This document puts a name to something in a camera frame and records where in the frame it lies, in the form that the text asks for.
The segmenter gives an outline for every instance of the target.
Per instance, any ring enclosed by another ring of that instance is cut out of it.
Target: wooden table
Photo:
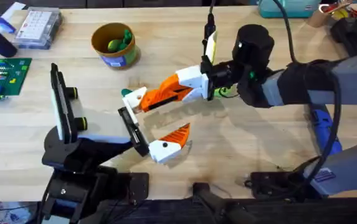
[[[0,201],[39,200],[52,169],[41,164],[43,140],[54,126],[50,100],[50,64],[55,62],[65,81],[79,89],[82,104],[99,113],[117,113],[122,88],[156,88],[176,70],[200,63],[203,26],[208,8],[67,9],[64,25],[50,50],[19,50],[16,57],[32,57],[21,94],[0,103]],[[262,24],[275,40],[272,69],[290,62],[282,19],[263,19],[256,7],[217,7],[219,31],[216,61],[231,59],[238,28]],[[19,27],[26,11],[12,23]],[[140,61],[131,69],[108,68],[92,49],[92,33],[107,22],[124,22],[136,36]],[[324,29],[290,21],[299,61],[338,59]],[[191,122],[189,145],[168,166],[155,164],[130,150],[106,162],[120,171],[148,172],[151,199],[185,198],[193,182],[210,182],[222,197],[249,198],[250,191],[236,182],[252,171],[292,169],[316,152],[304,106],[255,109],[240,98],[171,103],[138,116],[150,138],[160,138]],[[344,106],[339,131],[344,148],[357,144],[357,106]]]

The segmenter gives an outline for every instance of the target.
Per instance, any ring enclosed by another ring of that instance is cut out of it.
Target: orange plastic part
[[[158,90],[146,92],[140,108],[147,112],[171,101],[181,101],[190,91],[192,88],[180,85],[177,74],[174,74],[168,77]]]
[[[179,129],[173,131],[172,133],[166,135],[165,137],[159,140],[178,143],[181,145],[182,148],[188,140],[190,126],[191,124],[189,123],[185,124],[184,126],[180,127]]]

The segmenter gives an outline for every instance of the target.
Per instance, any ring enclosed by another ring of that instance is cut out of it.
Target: blue handle
[[[2,29],[4,29],[6,32],[13,34],[15,33],[16,29],[13,27],[8,21],[6,21],[4,18],[0,17],[0,26]]]
[[[310,113],[315,137],[317,138],[317,143],[320,147],[320,152],[322,153],[328,142],[333,122],[325,105],[310,105]],[[339,153],[341,151],[341,144],[339,139],[336,138],[332,145],[330,155]]]

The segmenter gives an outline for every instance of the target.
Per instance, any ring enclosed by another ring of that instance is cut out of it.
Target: gray sleeve
[[[357,56],[340,62],[332,70],[337,76],[341,88],[341,101],[344,105],[357,105]],[[262,85],[263,93],[269,105],[282,106],[284,101],[279,91],[278,81],[283,72],[278,72]],[[311,103],[333,104],[332,91],[307,90]]]

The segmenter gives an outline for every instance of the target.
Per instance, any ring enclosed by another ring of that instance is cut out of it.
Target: green circuit board
[[[2,95],[14,96],[21,92],[31,60],[31,58],[0,59],[0,72],[6,76],[5,79],[0,80],[0,85],[3,87]]]

